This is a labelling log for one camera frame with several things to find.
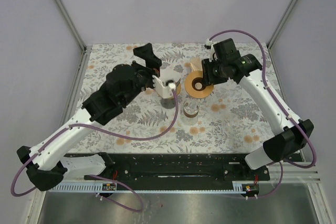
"floral tablecloth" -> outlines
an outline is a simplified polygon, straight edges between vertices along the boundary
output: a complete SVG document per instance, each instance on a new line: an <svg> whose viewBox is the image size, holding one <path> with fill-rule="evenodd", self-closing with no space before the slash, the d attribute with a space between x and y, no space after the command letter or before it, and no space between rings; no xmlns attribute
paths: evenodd
<svg viewBox="0 0 336 224"><path fill-rule="evenodd" d="M144 61L133 55L132 49L141 44L96 44L92 47L77 108L105 81L106 74L120 63ZM253 54L262 62L255 43L237 43L241 55ZM179 105L190 98L184 90L184 80L191 72L190 60L208 58L203 44L153 44L154 53L162 59L162 71L171 69L181 76L182 91ZM281 94L267 52L267 77ZM273 136L269 124L249 94L233 81L216 85L213 93L198 100L200 112L195 125L185 125L179 115L174 127L163 137L152 141L129 141L100 132L93 132L70 152L72 153L245 153L260 147ZM132 101L124 112L104 126L116 133L148 137L169 126L175 109L161 106L161 98L147 89Z"/></svg>

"reflective surface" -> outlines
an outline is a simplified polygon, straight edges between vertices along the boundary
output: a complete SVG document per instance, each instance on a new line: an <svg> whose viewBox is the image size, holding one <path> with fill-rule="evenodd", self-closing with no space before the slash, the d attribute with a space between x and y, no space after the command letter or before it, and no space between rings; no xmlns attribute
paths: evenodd
<svg viewBox="0 0 336 224"><path fill-rule="evenodd" d="M261 193L272 189L262 185ZM132 194L111 198L138 207ZM145 194L136 214L92 194L47 193L39 224L318 223L304 185L281 185L269 198L245 201L218 194Z"/></svg>

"white wall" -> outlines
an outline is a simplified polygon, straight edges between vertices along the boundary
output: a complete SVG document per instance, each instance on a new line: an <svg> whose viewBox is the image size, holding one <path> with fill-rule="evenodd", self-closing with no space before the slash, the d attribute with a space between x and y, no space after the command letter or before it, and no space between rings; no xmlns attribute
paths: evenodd
<svg viewBox="0 0 336 224"><path fill-rule="evenodd" d="M311 139L333 214L335 191L336 0L300 0L272 48L290 107L315 125Z"/></svg>
<svg viewBox="0 0 336 224"><path fill-rule="evenodd" d="M224 29L268 41L290 0L62 0L87 45L204 42ZM238 41L249 41L234 36Z"/></svg>
<svg viewBox="0 0 336 224"><path fill-rule="evenodd" d="M53 0L0 0L0 216L22 220L29 198L14 198L16 150L58 128L80 51ZM26 174L18 192L31 188Z"/></svg>

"gray wall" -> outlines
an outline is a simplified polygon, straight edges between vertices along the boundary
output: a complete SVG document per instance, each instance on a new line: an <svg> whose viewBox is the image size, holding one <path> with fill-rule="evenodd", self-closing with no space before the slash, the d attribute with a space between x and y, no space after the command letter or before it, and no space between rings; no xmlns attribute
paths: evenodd
<svg viewBox="0 0 336 224"><path fill-rule="evenodd" d="M63 0L87 45L204 42L224 29L261 41L275 30L290 0ZM233 36L249 41L246 36Z"/></svg>
<svg viewBox="0 0 336 224"><path fill-rule="evenodd" d="M301 0L272 48L283 92L311 119L317 167L333 214L335 191L336 0Z"/></svg>
<svg viewBox="0 0 336 224"><path fill-rule="evenodd" d="M16 150L59 127L80 51L53 0L0 0L0 216L17 224L29 196L14 198ZM17 191L31 188L26 174Z"/></svg>

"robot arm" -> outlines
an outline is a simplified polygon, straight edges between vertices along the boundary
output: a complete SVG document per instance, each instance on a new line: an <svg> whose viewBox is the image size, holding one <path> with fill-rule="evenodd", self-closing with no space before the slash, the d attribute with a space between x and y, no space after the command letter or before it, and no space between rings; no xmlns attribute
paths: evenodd
<svg viewBox="0 0 336 224"><path fill-rule="evenodd" d="M176 88L175 83L172 80L162 82L159 79L162 62L154 55L152 45L135 48L133 52L145 60L145 67L135 61L131 65L115 66L107 74L106 81L99 90L84 101L75 115L53 135L31 148L22 146L18 149L17 154L22 163L38 154L27 166L27 175L39 190L49 190L64 178L77 179L89 174L100 175L112 165L112 161L104 153L89 157L64 157L79 141L93 132L87 127L70 125L103 127L121 114L123 109L146 88L155 89L163 98L173 96L172 87ZM56 134L60 136L39 152L38 150Z"/></svg>
<svg viewBox="0 0 336 224"><path fill-rule="evenodd" d="M251 169L278 162L306 145L302 134L267 91L262 80L262 66L255 56L241 57L232 39L213 44L211 46L211 56L212 61L209 59L202 60L203 85L220 84L229 79L240 84L257 103L275 135L265 141L262 147L246 156L245 161ZM311 121L301 120L286 105L267 79L266 82L268 83L267 88L273 91L280 104L288 110L291 118L310 136L313 130Z"/></svg>

